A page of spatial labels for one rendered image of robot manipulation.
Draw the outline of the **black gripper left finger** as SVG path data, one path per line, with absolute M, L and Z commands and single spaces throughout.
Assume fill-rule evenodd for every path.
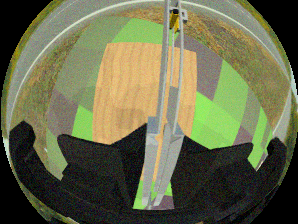
M 57 143 L 67 164 L 116 179 L 126 206 L 133 208 L 145 163 L 146 123 L 112 145 L 65 133 L 57 136 Z

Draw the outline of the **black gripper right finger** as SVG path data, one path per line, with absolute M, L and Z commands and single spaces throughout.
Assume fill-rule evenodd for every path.
M 218 167 L 246 159 L 253 151 L 253 145 L 245 143 L 209 149 L 184 136 L 170 179 L 174 209 L 188 208 L 188 200 L 202 188 Z

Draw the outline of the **light wooden board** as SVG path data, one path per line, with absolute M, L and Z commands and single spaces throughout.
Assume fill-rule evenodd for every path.
M 162 44 L 150 43 L 109 43 L 106 44 L 101 67 L 98 69 L 96 95 L 93 103 L 92 141 L 102 144 L 116 143 L 124 136 L 142 127 L 148 116 L 156 116 L 158 83 L 161 73 Z M 166 88 L 160 135 L 158 141 L 156 167 L 153 180 L 156 181 L 160 165 L 162 139 L 166 108 L 170 88 L 170 61 L 172 45 L 169 45 L 168 69 L 166 69 Z M 184 68 L 182 68 L 182 88 L 178 125 L 185 136 L 193 131 L 194 107 L 197 97 L 197 55 L 184 49 Z

